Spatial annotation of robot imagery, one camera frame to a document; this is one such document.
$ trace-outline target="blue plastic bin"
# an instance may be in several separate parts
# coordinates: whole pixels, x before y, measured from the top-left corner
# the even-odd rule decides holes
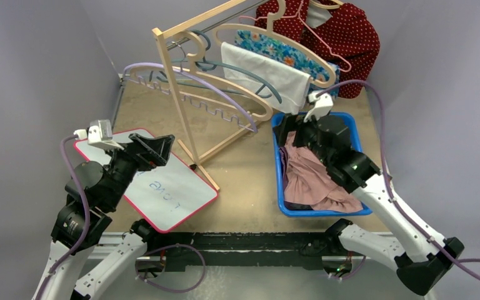
[[[354,118],[346,112],[331,112],[333,116],[338,116],[343,119],[343,122],[351,130],[351,143],[355,150],[361,150],[361,144],[359,143],[358,129],[356,128],[356,122]],[[271,118],[271,126],[278,126],[283,121],[284,114],[279,113],[274,115]],[[353,212],[350,214],[339,212],[339,211],[291,211],[286,206],[284,206],[284,189],[283,189],[283,169],[281,167],[281,155],[279,153],[279,146],[277,145],[277,139],[273,134],[273,148],[275,152],[275,168],[277,174],[277,203],[279,209],[285,215],[295,218],[308,218],[308,217],[345,217],[345,216],[367,216],[373,211],[368,208],[365,204],[361,204],[363,209],[361,211]]]

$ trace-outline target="polka dot fabric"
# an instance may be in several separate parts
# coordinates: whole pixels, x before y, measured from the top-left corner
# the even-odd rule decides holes
[[[286,11],[284,12],[285,16],[293,16],[299,9],[301,2],[304,4],[301,7],[301,12],[299,13],[301,19],[306,20],[306,14],[308,13],[308,3],[309,0],[293,0],[286,1]],[[258,17],[267,17],[268,13],[276,13],[279,10],[279,3],[277,0],[270,0],[257,8],[256,16]],[[268,22],[266,19],[260,19],[255,22],[255,26],[260,28],[266,28]],[[301,42],[303,38],[303,24],[298,18],[293,19],[280,19],[273,22],[273,31],[282,36],[286,36],[298,43]]]
[[[341,73],[341,81],[366,80],[380,52],[378,34],[367,20],[365,12],[352,4],[343,4],[339,9],[331,11],[331,14],[332,17],[323,25],[314,28],[314,32],[329,44],[333,53],[341,55],[351,63],[352,69]],[[345,62],[330,55],[328,48],[310,31],[304,32],[301,44],[324,60],[337,64],[341,69],[348,68]],[[341,87],[338,96],[355,98],[361,89],[360,84],[348,84]]]
[[[301,9],[301,18],[306,19],[308,13],[308,0],[286,0],[285,16],[293,15],[301,1],[304,1]],[[334,4],[328,0],[319,0],[321,4]],[[267,16],[269,12],[276,12],[278,3],[271,0],[257,9],[257,16]],[[340,81],[349,79],[366,80],[373,68],[373,64],[380,52],[380,40],[373,25],[367,20],[365,12],[358,7],[346,3],[339,9],[331,10],[332,17],[323,25],[314,28],[319,35],[332,48],[332,52],[347,59],[352,69],[349,72],[341,72]],[[266,22],[258,20],[255,26],[266,28]],[[312,50],[321,58],[330,63],[337,64],[341,69],[348,66],[339,58],[330,55],[328,48],[323,45],[298,19],[281,19],[275,22],[274,31],[278,34],[300,41],[301,44]],[[339,90],[339,97],[355,98],[359,95],[362,86],[360,84],[347,84]]]

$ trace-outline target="metal rod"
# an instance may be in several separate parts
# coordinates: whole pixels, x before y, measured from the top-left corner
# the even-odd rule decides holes
[[[253,4],[253,5],[251,5],[251,6],[247,7],[247,8],[245,8],[245,9],[237,12],[236,14],[233,14],[233,15],[231,15],[231,16],[228,16],[228,17],[226,17],[225,19],[222,19],[222,20],[220,20],[220,21],[218,21],[218,22],[216,22],[216,23],[214,23],[214,24],[212,24],[212,25],[210,25],[210,26],[208,26],[208,27],[205,27],[205,28],[202,29],[201,31],[204,32],[204,33],[206,33],[207,31],[209,31],[209,30],[211,30],[211,29],[214,29],[214,28],[216,28],[216,27],[224,24],[225,22],[230,21],[230,20],[232,20],[232,19],[240,16],[241,14],[244,14],[245,12],[250,11],[250,10],[252,10],[252,9],[254,9],[254,8],[256,8],[256,7],[262,5],[262,4],[266,3],[266,2],[268,2],[268,1],[269,1],[269,0],[261,0],[261,1],[257,2],[257,3],[255,3],[255,4]],[[172,49],[174,49],[175,47],[177,47],[176,44],[181,45],[181,44],[183,44],[183,43],[185,43],[185,42],[188,42],[188,41],[189,41],[189,39],[187,39],[186,37],[184,37],[184,38],[176,41],[175,44],[169,45],[166,49],[167,49],[167,50],[172,50]]]

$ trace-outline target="hanger hook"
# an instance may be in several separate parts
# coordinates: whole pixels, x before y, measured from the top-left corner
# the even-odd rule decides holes
[[[179,68],[181,69],[181,72],[183,72],[183,61],[187,58],[187,52],[185,52],[183,47],[181,47],[181,45],[178,42],[172,41],[171,43],[173,43],[174,45],[179,47],[181,51],[183,51],[183,59],[179,62]]]

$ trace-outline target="pink garment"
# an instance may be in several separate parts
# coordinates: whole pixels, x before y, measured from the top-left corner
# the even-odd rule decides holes
[[[290,203],[310,205],[313,210],[355,213],[363,209],[361,202],[338,186],[319,159],[307,147],[293,146],[295,132],[288,134],[286,151],[288,184],[284,198]]]

